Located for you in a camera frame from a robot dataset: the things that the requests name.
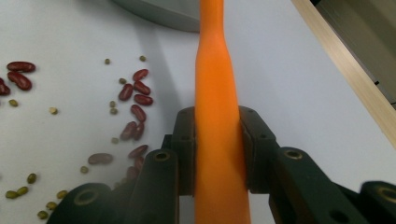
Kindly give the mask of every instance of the red kidney bean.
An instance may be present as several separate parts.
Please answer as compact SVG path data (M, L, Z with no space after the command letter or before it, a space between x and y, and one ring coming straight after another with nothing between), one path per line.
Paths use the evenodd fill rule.
M143 157L138 157L134 159L134 166L141 171L143 168L143 163L145 162L145 159Z
M126 178L129 180L136 179L139 176L139 170L134 167L130 166L128 167L128 170L126 171Z
M140 105L132 105L131 106L131 112L136 116L136 118L143 122L146 120L146 113L145 111L142 109L142 107L140 107Z
M99 163L109 164L112 161L113 161L113 156L108 153L96 153L88 158L88 163L91 165L95 165Z
M9 87L4 83L4 80L0 78L0 95L9 95L11 90Z
M140 122L136 127L136 133L134 134L134 140L139 140L142 137L143 131L145 131L145 123Z
M145 95L149 95L151 93L151 89L141 81L136 81L134 83L134 89Z
M149 70L147 69L140 69L139 71L134 73L134 76L132 77L132 79L134 81L138 81L140 79L142 79L143 77L146 77L149 73Z
M146 153L146 151L148 150L149 146L148 145L142 145L140 147L135 148L134 150L132 150L129 154L128 154L128 158L130 159L134 159L140 156L143 156L143 154Z
M18 72L8 72L8 79L17 84L18 88L23 91L29 91L32 89L32 82L26 76Z
M119 94L119 99L121 101L127 101L132 96L132 92L134 91L134 86L130 83L127 83L123 86L122 91Z
M120 139L122 141L126 141L126 140L134 137L134 135L136 133L136 128L137 128L136 122L132 121L132 122L127 123L124 130L122 131L122 133L120 135Z
M140 105L152 105L153 100L151 97L142 94L136 94L134 96L134 101Z
M13 72L33 72L35 71L35 65L28 62L12 62L7 64L7 69Z

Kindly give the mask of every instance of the wooden strip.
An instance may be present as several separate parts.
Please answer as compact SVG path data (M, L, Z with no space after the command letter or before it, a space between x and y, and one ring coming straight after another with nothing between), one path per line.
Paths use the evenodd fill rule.
M291 0L329 54L352 90L361 99L384 135L396 148L396 111L364 72L329 24L309 0Z

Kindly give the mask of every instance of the white table surface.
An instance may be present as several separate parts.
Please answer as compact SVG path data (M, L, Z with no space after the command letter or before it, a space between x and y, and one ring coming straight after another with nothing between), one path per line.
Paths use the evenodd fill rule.
M225 3L225 32L233 59L239 104L255 109L281 146L305 150L329 176L359 190L367 180L396 183L396 151L332 64L288 0ZM113 186L132 162L131 149L161 146L173 131L177 111L194 104L194 61L198 34L144 21L107 0L3 0L0 2L0 77L6 65L29 61L34 87L0 97L0 222L43 223L36 218L56 192L87 182ZM148 60L138 60L145 55ZM110 65L104 59L111 59ZM112 145L132 101L118 103L120 77L141 68L153 90L147 129L135 143ZM12 108L7 101L16 99ZM48 112L56 106L60 112ZM109 152L108 166L81 165ZM30 192L7 200L9 189ZM251 196L252 223L274 223L265 195ZM193 223L192 198L181 199L180 223Z

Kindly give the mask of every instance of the bean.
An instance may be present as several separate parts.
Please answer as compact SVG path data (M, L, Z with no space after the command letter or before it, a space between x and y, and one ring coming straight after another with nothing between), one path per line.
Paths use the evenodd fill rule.
M9 95L11 90L9 87L4 83L4 80L0 78L0 95Z
M149 95L151 93L151 89L141 81L136 81L134 83L134 89L145 95Z
M142 107L140 107L140 105L132 105L131 113L133 113L136 116L136 118L141 122L146 120L146 113L142 109Z
M115 101L110 101L109 105L111 108L114 108L114 107L116 107L117 104Z
M137 157L136 159L134 159L134 166L141 171L142 167L143 167L143 163L145 162L145 159L143 157Z
M119 94L119 99L121 101L127 101L132 96L132 92L134 91L134 86L130 83L127 83L123 86L122 91Z
M136 94L134 96L134 101L140 105L152 105L153 100L151 97L142 94Z
M58 114L58 108L56 108L56 107L50 107L50 108L49 108L49 112L50 112L52 115L56 115L56 114Z
M28 184L34 184L36 180L37 180L36 174L29 174L26 178Z
M142 137L143 131L145 131L145 123L140 122L136 127L136 133L133 136L134 140L139 140Z
M8 103L9 103L10 105L14 106L14 107L17 107L17 106L18 106L18 101L14 100L14 99L9 100Z
M134 167L130 166L128 167L128 170L126 171L126 178L129 180L136 179L139 176L139 170Z
M88 169L88 167L86 166L81 166L81 168L79 168L79 171L82 172L83 174L87 174L90 169Z
M7 64L7 69L13 72L33 72L35 71L35 65L28 62L13 62Z
M26 76L18 72L8 72L8 79L14 82L18 88L23 91L29 91L32 89L32 82Z
M67 190L61 190L61 191L59 191L57 194L56 194L56 198L57 199L62 199L62 198L64 198L64 197L66 197L66 194L67 194Z
M15 192L14 190L9 190L6 192L6 198L8 198L8 199L16 199L19 196L20 195L17 192Z
M134 76L132 77L132 79L134 81L139 81L140 79L146 77L148 74L149 74L148 69L140 69L139 71L134 73Z
M46 204L46 207L49 209L49 210L54 210L55 208L56 208L56 206L58 206L58 204L57 203L55 203L55 202L49 202L49 203L47 203Z
M146 57L142 55L142 56L139 57L139 60L140 60L141 62L145 62L145 61L146 61Z
M88 163L91 165L95 165L99 163L109 164L112 161L113 161L113 156L108 153L95 153L88 158Z
M122 131L122 133L120 135L120 139L122 141L126 141L126 140L134 137L134 135L136 133L136 128L137 128L136 122L132 121L132 122L127 123L124 130Z
M128 158L133 159L133 158L137 158L140 156L143 156L143 154L146 153L146 151L148 150L149 146L148 145L142 145L140 147L135 148L134 150L132 150L129 154L128 154Z
M29 192L29 189L27 187L21 187L20 189L17 190L18 195L23 195Z
M111 138L111 143L112 144L118 144L119 143L119 139L118 138Z
M125 83L126 83L126 79L123 78L123 77L120 78L120 79L119 79L119 83L122 84L122 85L125 84Z
M116 114L118 114L118 113L119 113L119 110L118 110L117 108L111 108L111 109L110 109L110 114L116 115Z
M47 219L49 217L49 214L46 211L39 211L37 213L37 216L40 219Z

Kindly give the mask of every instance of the carrot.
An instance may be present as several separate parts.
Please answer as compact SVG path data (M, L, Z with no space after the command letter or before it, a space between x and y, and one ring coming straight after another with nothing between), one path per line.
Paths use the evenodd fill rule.
M248 224L246 169L223 0L201 0L195 65L196 224Z

